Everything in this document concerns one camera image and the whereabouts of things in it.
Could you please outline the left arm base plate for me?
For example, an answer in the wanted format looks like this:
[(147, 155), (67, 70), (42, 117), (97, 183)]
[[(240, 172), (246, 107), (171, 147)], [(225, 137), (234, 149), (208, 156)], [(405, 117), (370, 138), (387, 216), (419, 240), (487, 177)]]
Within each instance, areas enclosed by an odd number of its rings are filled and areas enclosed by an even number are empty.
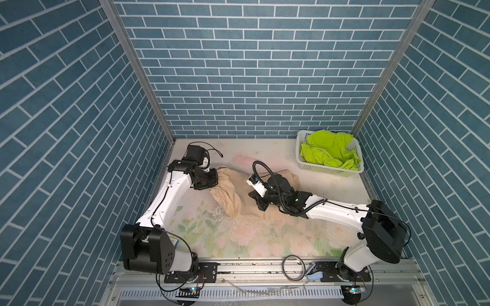
[(205, 284), (215, 283), (218, 273), (217, 262), (203, 262), (199, 264), (193, 264), (191, 270), (186, 272), (169, 272), (165, 275), (165, 284), (182, 284), (184, 281), (194, 282), (194, 280), (200, 276), (204, 277), (200, 282), (204, 281)]

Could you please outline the beige shorts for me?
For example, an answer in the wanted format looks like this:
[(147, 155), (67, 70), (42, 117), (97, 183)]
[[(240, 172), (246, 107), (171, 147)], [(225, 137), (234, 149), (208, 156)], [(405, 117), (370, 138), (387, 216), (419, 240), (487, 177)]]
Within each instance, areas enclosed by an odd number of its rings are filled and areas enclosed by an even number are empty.
[(225, 213), (240, 221), (272, 221), (275, 223), (294, 223), (297, 218), (279, 211), (275, 205), (269, 205), (261, 211), (256, 201), (249, 196), (253, 188), (246, 181), (247, 173), (221, 167), (217, 169), (218, 185), (210, 188), (210, 193)]

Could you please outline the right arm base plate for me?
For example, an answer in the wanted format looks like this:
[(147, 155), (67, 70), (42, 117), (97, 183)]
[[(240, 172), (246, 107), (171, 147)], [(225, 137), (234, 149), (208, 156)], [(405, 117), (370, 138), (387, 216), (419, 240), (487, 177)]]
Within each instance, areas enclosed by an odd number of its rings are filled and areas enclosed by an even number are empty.
[(354, 283), (355, 281), (368, 283), (372, 281), (371, 272), (367, 267), (360, 272), (353, 272), (345, 265), (340, 268), (336, 265), (337, 263), (334, 261), (318, 261), (315, 263), (316, 270), (322, 273), (320, 278), (322, 283)]

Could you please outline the lime green shorts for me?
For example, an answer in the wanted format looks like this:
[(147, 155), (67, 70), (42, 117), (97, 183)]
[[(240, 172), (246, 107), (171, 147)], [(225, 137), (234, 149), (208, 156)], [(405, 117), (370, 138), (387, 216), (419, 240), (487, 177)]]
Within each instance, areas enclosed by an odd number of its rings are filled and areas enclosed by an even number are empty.
[(307, 163), (358, 171), (361, 158), (347, 149), (354, 137), (348, 133), (316, 131), (301, 143), (300, 156)]

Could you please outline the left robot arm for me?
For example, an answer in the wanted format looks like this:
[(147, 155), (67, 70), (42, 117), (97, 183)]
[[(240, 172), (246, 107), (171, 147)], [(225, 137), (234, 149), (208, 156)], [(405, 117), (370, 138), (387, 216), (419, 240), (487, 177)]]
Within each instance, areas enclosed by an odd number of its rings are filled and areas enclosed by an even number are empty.
[(218, 172), (210, 167), (209, 151), (191, 144), (182, 159), (167, 167), (167, 175), (149, 208), (134, 224), (121, 230), (121, 252), (124, 268), (156, 275), (175, 275), (180, 281), (194, 279), (199, 272), (197, 253), (180, 251), (167, 229), (185, 193), (207, 190), (218, 185)]

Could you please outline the white plastic basket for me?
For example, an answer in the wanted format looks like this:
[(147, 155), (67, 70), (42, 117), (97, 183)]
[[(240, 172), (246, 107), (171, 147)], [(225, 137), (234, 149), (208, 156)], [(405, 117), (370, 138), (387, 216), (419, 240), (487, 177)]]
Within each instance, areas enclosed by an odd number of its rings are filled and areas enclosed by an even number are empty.
[(303, 157), (300, 156), (301, 143), (306, 140), (307, 136), (310, 136), (314, 132), (316, 132), (316, 131), (301, 130), (297, 133), (295, 153), (296, 153), (296, 162), (297, 162), (299, 168), (304, 169), (304, 170), (313, 171), (313, 172), (328, 173), (331, 175), (339, 175), (339, 176), (343, 176), (343, 177), (350, 177), (353, 175), (360, 174), (364, 171), (364, 159), (362, 156), (362, 150), (361, 150), (360, 143), (358, 142), (358, 140), (356, 138), (354, 138), (354, 140), (350, 143), (350, 145), (347, 147), (347, 149), (356, 151), (356, 153), (361, 158), (361, 162), (357, 165), (359, 167), (358, 171), (344, 170), (344, 169), (340, 169), (340, 168), (327, 167), (327, 166), (323, 166), (320, 164), (307, 163), (303, 159)]

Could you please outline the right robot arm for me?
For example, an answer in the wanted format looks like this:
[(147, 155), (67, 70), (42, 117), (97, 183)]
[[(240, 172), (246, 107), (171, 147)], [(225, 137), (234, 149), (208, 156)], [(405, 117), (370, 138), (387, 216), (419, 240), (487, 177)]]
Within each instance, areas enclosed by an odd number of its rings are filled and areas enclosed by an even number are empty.
[(377, 262), (400, 262), (409, 227), (381, 201), (351, 204), (321, 198), (305, 191), (296, 191), (281, 175), (275, 173), (266, 181), (254, 174), (246, 183), (253, 188), (249, 197), (261, 211), (270, 205), (297, 218), (329, 221), (350, 228), (357, 243), (347, 247), (336, 264), (338, 272), (354, 274)]

